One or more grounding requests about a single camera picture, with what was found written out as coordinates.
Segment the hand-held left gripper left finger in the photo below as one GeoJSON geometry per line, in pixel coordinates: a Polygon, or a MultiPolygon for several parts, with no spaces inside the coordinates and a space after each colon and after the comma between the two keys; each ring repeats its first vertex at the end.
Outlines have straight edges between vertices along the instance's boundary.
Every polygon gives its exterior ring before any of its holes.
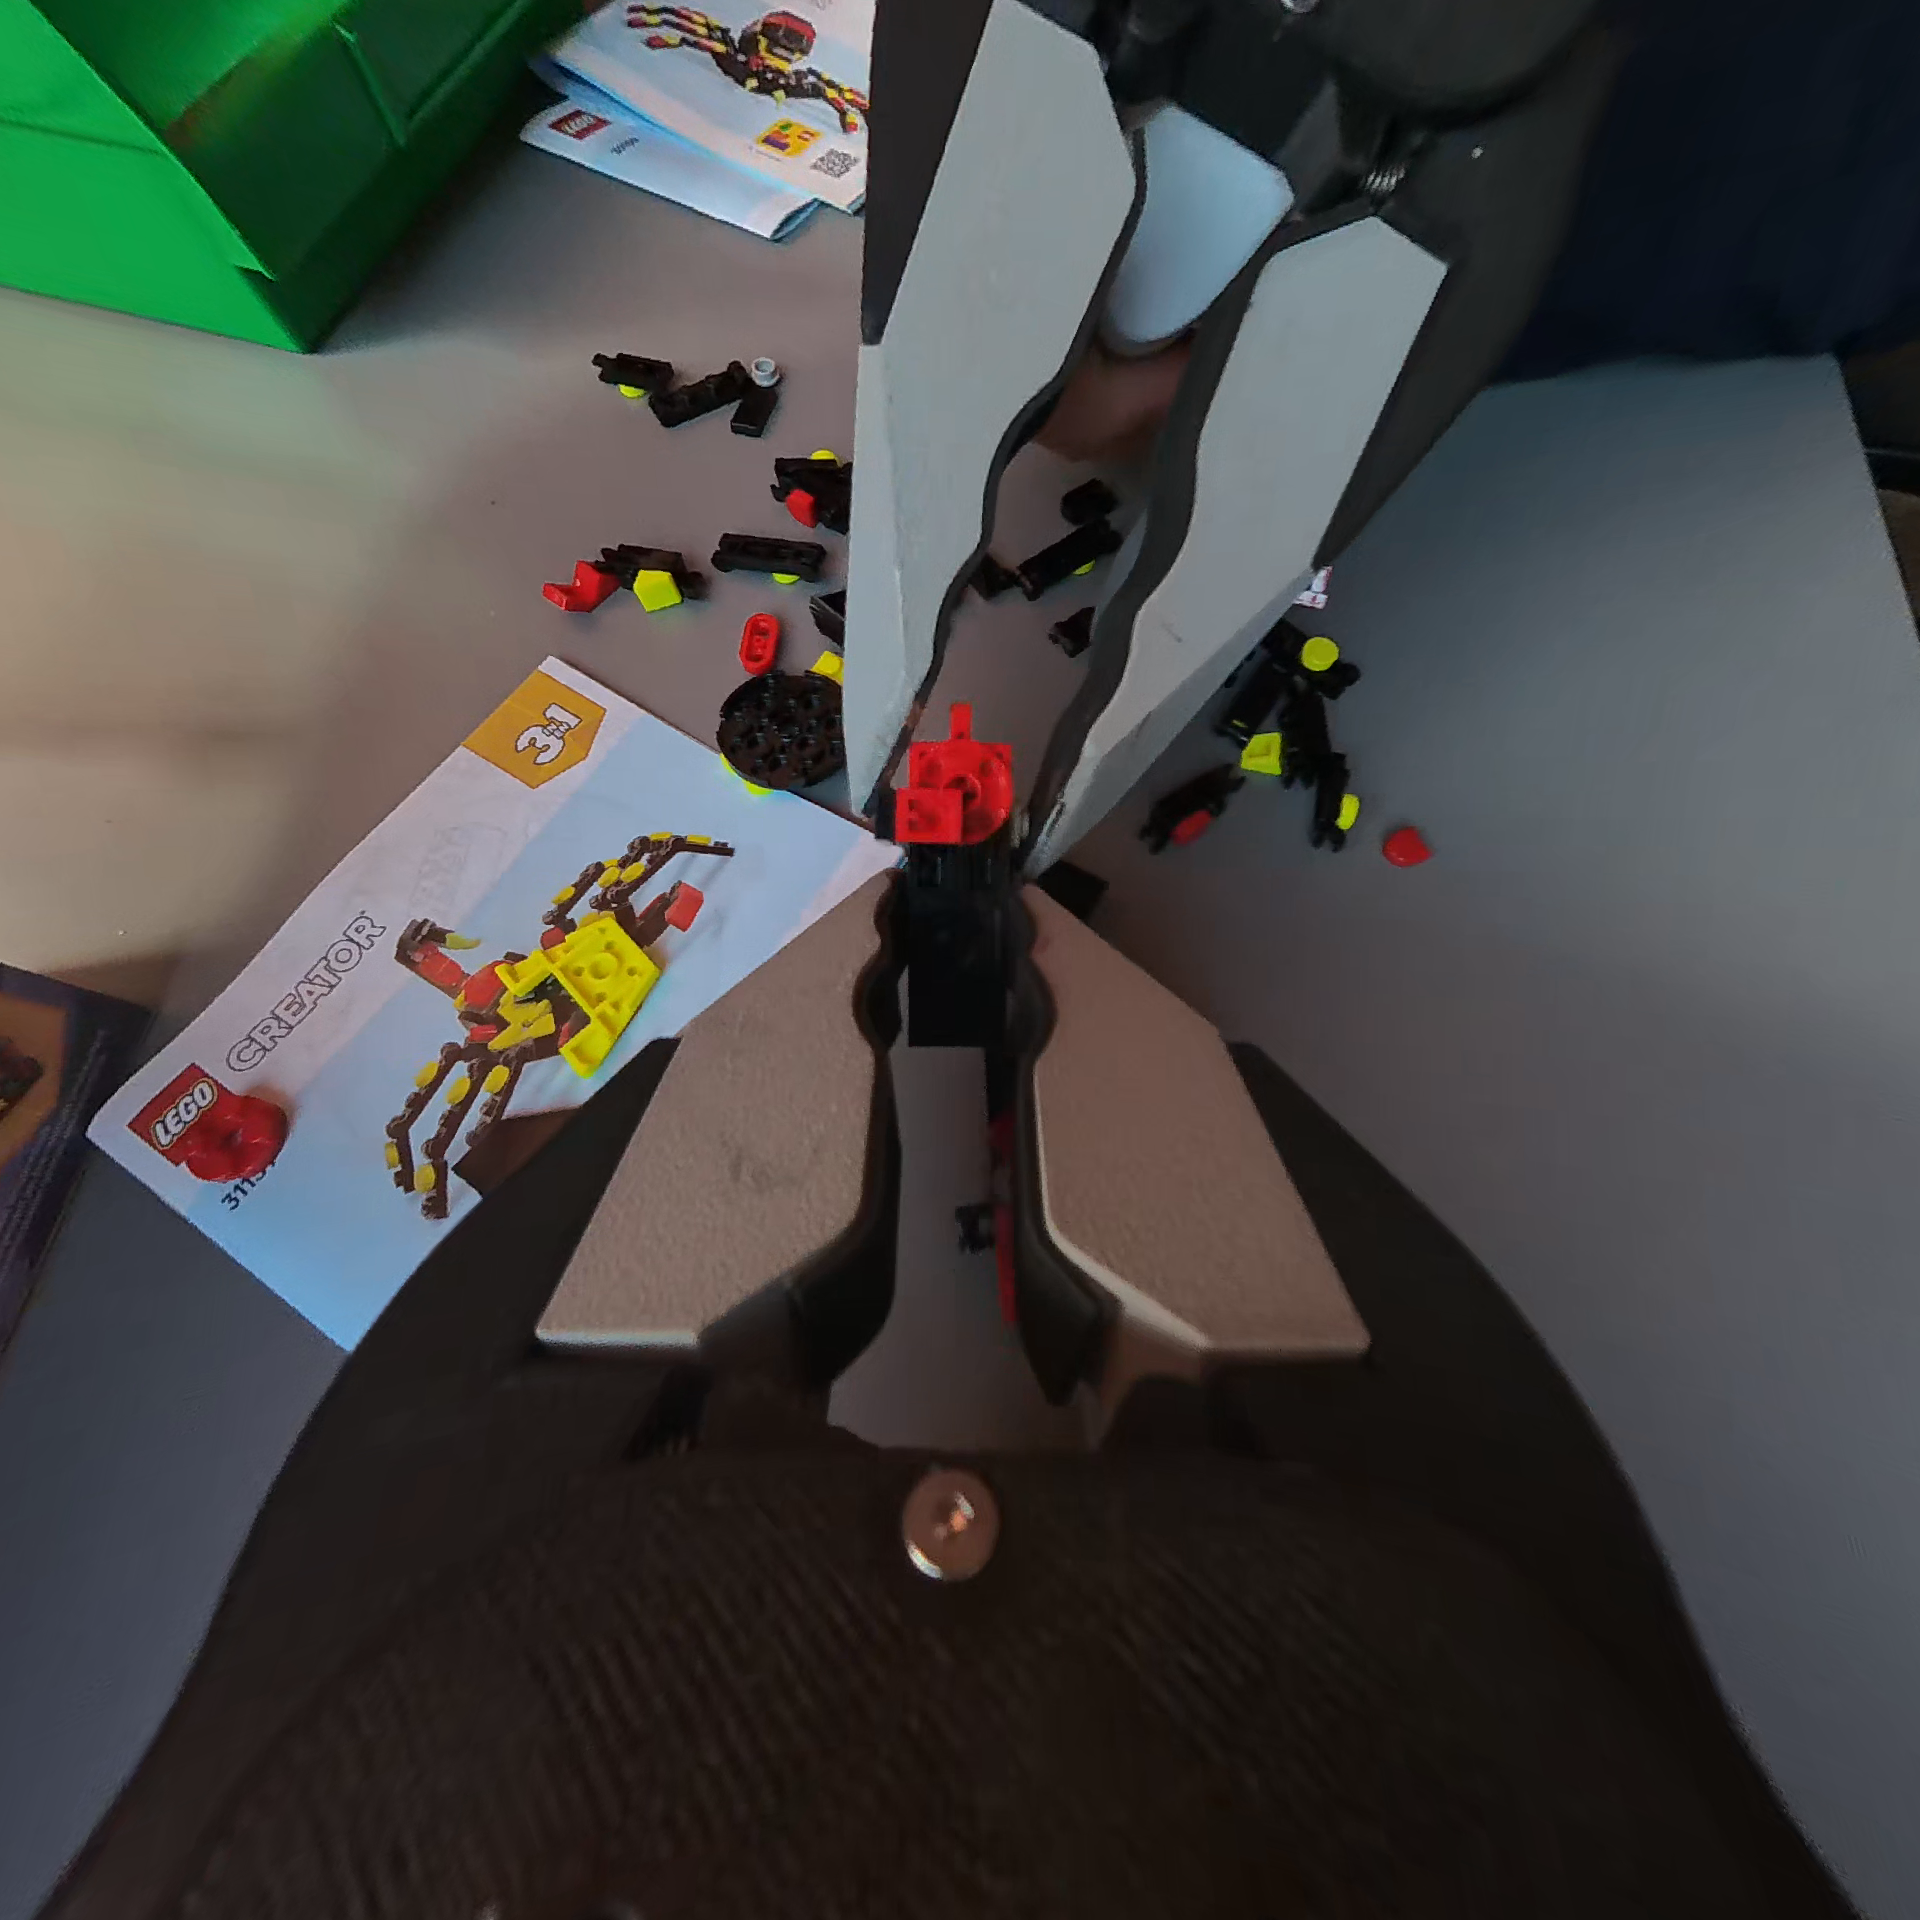
{"type": "Polygon", "coordinates": [[[894,887],[856,887],[717,995],[640,1118],[617,1095],[540,1133],[578,1172],[578,1241],[540,1303],[540,1411],[825,1419],[894,1303],[894,887]]]}

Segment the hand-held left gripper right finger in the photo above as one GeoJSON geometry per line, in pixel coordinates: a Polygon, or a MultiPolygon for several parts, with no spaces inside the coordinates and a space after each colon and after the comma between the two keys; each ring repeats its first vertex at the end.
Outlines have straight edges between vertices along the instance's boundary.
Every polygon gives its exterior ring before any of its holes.
{"type": "Polygon", "coordinates": [[[1203,1010],[1064,902],[1018,956],[1018,1342],[1049,1403],[1373,1349],[1203,1010]]]}

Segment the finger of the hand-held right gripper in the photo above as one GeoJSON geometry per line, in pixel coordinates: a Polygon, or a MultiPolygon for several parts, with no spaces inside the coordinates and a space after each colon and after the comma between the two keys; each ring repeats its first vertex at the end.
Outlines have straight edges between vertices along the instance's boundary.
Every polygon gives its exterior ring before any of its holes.
{"type": "Polygon", "coordinates": [[[871,15],[871,193],[848,486],[848,802],[879,810],[987,555],[995,486],[1064,393],[1133,239],[1141,162],[1095,8],[871,15]]]}
{"type": "Polygon", "coordinates": [[[1442,278],[1442,254],[1388,216],[1319,216],[1280,224],[1203,308],[1149,501],[1095,601],[1087,686],[1033,779],[1041,871],[1295,601],[1442,278]]]}

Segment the red yellow black lego model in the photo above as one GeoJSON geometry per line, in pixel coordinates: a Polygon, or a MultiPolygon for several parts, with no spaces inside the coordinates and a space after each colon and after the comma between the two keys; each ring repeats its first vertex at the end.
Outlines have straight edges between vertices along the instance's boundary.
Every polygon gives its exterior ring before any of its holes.
{"type": "Polygon", "coordinates": [[[995,1257],[995,1303],[1026,1326],[1018,1295],[1018,756],[972,733],[972,702],[948,702],[941,740],[910,740],[902,787],[887,794],[902,848],[894,933],[902,933],[902,1041],[972,1049],[987,1087],[987,1203],[956,1211],[964,1249],[995,1257]]]}

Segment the pile of lego pieces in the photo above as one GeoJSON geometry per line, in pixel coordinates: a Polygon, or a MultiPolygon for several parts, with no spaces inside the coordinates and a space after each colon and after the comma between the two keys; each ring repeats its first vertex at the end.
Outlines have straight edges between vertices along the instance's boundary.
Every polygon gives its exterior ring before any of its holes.
{"type": "MultiPolygon", "coordinates": [[[[763,424],[779,416],[779,362],[725,362],[709,378],[679,378],[655,355],[594,355],[594,378],[609,393],[640,401],[655,424],[733,416],[740,440],[763,440],[763,424]]],[[[848,463],[833,447],[779,455],[771,501],[810,532],[848,532],[848,463]]],[[[1118,493],[1103,478],[1080,478],[1056,509],[1064,509],[1064,540],[1049,540],[1041,555],[1026,555],[1026,563],[979,555],[979,571],[972,571],[979,601],[995,601],[995,594],[1041,601],[1049,586],[1087,578],[1103,555],[1118,555],[1118,493]]],[[[725,532],[709,547],[709,571],[817,586],[825,547],[725,532]]],[[[640,609],[679,609],[679,601],[702,601],[709,578],[679,547],[617,540],[540,594],[571,617],[601,609],[609,594],[632,594],[640,609]]],[[[848,733],[840,733],[840,694],[833,694],[840,640],[848,640],[848,594],[810,594],[810,625],[825,632],[825,655],[810,671],[779,671],[779,617],[756,609],[740,625],[740,686],[717,709],[717,756],[763,794],[817,787],[817,779],[848,771],[848,733]]],[[[1056,617],[1049,640],[1064,655],[1087,655],[1095,609],[1056,617]]],[[[1311,848],[1342,848],[1357,833],[1365,802],[1349,787],[1349,756],[1326,733],[1326,709],[1349,686],[1357,686],[1357,663],[1326,632],[1303,632],[1295,617],[1280,617],[1257,640],[1257,655],[1218,717],[1218,740],[1234,740],[1241,756],[1172,787],[1149,810],[1141,840],[1187,848],[1195,833],[1211,833],[1211,817],[1257,771],[1280,787],[1311,787],[1311,848]]],[[[894,825],[894,840],[918,840],[918,848],[964,840],[964,810],[995,810],[972,794],[979,787],[956,779],[956,748],[910,748],[910,817],[894,825]]]]}

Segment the person's right forearm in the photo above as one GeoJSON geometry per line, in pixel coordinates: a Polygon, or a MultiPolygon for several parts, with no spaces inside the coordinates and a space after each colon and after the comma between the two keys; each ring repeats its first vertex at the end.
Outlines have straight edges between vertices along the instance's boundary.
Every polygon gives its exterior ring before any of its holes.
{"type": "Polygon", "coordinates": [[[1889,355],[1920,324],[1920,8],[1612,0],[1619,85],[1496,386],[1889,355]]]}

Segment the purple lego set box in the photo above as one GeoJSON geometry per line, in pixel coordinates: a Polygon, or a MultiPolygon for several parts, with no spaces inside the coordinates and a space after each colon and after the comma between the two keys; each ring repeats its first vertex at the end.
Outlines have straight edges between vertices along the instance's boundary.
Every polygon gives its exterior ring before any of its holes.
{"type": "Polygon", "coordinates": [[[0,964],[0,1342],[85,1172],[85,1126],[123,1087],[154,1010],[0,964]]]}

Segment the person's right hand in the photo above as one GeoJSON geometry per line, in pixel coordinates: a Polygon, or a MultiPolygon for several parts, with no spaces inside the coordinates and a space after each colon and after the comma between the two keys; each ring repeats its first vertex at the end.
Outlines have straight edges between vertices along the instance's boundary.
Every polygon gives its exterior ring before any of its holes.
{"type": "Polygon", "coordinates": [[[1187,347],[1195,339],[1157,355],[1087,347],[1033,440],[1064,463],[1133,463],[1180,401],[1187,347]]]}

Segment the closed instruction booklet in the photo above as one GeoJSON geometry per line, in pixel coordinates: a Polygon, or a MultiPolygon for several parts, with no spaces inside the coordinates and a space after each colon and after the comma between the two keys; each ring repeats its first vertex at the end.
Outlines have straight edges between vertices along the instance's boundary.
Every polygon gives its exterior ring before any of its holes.
{"type": "Polygon", "coordinates": [[[524,147],[787,239],[871,193],[871,0],[594,8],[532,77],[555,93],[524,147]]]}

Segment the open spider instruction booklet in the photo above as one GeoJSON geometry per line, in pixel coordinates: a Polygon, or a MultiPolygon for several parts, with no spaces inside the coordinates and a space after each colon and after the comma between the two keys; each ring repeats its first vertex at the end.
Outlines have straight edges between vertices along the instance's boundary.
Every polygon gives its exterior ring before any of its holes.
{"type": "Polygon", "coordinates": [[[547,655],[93,1141],[355,1349],[517,1126],[571,1118],[894,864],[547,655]]]}

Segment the green plastic bin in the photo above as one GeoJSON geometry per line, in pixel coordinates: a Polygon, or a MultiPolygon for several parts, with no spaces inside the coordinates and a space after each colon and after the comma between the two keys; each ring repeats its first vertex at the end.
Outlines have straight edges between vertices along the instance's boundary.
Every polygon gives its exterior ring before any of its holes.
{"type": "Polygon", "coordinates": [[[586,0],[8,0],[0,285],[324,347],[586,0]]]}

